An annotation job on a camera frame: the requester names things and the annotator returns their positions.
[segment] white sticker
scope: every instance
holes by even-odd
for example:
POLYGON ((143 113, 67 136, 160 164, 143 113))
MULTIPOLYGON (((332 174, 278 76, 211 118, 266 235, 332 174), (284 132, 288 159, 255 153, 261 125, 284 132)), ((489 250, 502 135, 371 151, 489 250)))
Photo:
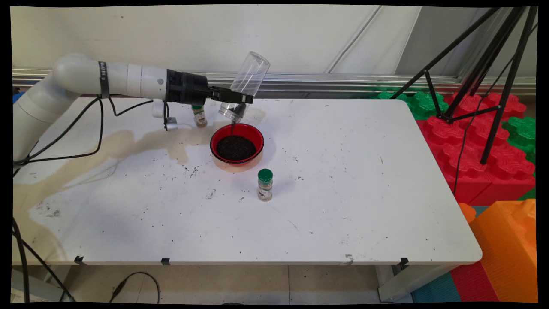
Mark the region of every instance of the white sticker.
POLYGON ((257 192, 259 193, 259 198, 262 200, 268 200, 273 195, 271 190, 264 190, 262 188, 258 188, 257 192))
POLYGON ((198 124, 205 124, 206 123, 206 116, 204 115, 204 112, 198 112, 194 115, 194 121, 196 121, 198 124))

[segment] bowl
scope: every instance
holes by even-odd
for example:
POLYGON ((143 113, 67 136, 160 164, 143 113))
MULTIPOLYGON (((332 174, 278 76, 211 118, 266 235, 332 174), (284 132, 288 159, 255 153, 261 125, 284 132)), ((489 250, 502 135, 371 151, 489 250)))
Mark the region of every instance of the bowl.
POLYGON ((219 156, 219 154, 217 154, 216 149, 217 149, 217 143, 219 143, 219 141, 221 141, 222 139, 224 139, 224 138, 231 135, 231 127, 232 127, 232 124, 226 125, 226 126, 224 126, 223 128, 220 128, 218 131, 216 131, 214 133, 214 135, 211 137, 211 140, 210 140, 211 153, 217 159, 219 159, 219 160, 221 160, 225 163, 231 164, 233 166, 240 166, 240 165, 248 164, 255 157, 257 157, 261 153, 261 151, 263 150, 263 146, 265 145, 265 140, 263 139, 263 134, 261 134, 261 132, 259 132, 259 130, 256 127, 252 126, 252 125, 244 124, 244 123, 235 124, 234 125, 233 135, 242 136, 242 137, 250 140, 254 144, 255 149, 257 149, 257 151, 255 152, 255 154, 253 156, 251 156, 249 158, 246 158, 244 160, 240 160, 240 161, 227 160, 227 159, 219 156))

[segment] black seeds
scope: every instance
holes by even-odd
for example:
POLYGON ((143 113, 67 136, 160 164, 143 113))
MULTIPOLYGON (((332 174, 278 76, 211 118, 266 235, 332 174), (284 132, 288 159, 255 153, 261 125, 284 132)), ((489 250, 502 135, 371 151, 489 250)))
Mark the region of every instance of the black seeds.
POLYGON ((228 136, 217 143, 217 154, 226 160, 240 161, 255 154, 257 149, 250 140, 238 136, 228 136))

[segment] robotic arm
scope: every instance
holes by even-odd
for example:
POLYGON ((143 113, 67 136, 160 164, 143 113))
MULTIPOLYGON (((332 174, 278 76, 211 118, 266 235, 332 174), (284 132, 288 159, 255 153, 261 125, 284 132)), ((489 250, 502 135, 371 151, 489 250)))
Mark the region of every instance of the robotic arm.
POLYGON ((107 98, 110 93, 203 106, 206 98, 243 104, 253 96, 208 86, 206 77, 170 69, 98 62, 68 54, 13 105, 13 161, 24 159, 42 134, 81 94, 107 98))

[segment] clear plastic cup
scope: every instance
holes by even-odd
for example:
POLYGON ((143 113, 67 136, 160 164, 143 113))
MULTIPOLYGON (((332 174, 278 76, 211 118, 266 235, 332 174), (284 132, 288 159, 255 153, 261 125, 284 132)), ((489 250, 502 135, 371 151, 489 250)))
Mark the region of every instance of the clear plastic cup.
MULTIPOLYGON (((271 63, 262 55, 249 52, 234 78, 231 90, 255 96, 270 66, 271 63)), ((233 122, 239 123, 246 108, 247 104, 239 106, 239 104, 223 102, 219 108, 219 113, 233 122)))

